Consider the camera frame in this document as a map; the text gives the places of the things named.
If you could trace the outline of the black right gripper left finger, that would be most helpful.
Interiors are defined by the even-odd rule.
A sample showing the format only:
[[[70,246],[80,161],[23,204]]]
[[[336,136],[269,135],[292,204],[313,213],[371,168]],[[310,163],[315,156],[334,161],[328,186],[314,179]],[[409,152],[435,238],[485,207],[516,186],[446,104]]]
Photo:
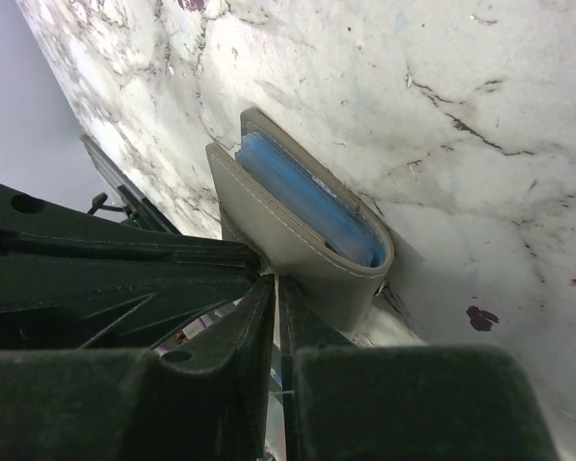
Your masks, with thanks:
[[[0,460],[254,460],[264,451],[274,280],[158,355],[0,352]]]

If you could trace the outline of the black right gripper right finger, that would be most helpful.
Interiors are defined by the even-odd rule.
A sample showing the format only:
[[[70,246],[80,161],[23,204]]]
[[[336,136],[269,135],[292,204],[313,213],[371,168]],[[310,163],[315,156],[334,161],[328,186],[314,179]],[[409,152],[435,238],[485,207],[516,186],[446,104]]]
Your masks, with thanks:
[[[526,374],[487,346],[363,348],[280,281],[291,460],[551,460]]]

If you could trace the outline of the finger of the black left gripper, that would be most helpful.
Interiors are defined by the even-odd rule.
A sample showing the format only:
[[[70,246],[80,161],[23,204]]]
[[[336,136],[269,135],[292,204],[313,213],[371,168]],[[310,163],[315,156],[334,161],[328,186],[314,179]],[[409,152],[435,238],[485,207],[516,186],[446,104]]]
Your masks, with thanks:
[[[0,255],[9,254],[261,267],[241,243],[129,227],[0,183]]]
[[[243,264],[0,256],[0,350],[152,349],[258,277]]]

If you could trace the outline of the beige card holder wallet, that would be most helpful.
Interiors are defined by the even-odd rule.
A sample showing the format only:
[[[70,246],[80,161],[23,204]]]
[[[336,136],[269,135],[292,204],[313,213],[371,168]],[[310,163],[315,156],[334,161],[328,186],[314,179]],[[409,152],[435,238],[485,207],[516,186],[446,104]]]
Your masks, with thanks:
[[[206,146],[223,233],[294,279],[307,302],[346,336],[368,314],[395,258],[386,225],[258,108],[240,115],[230,155]]]

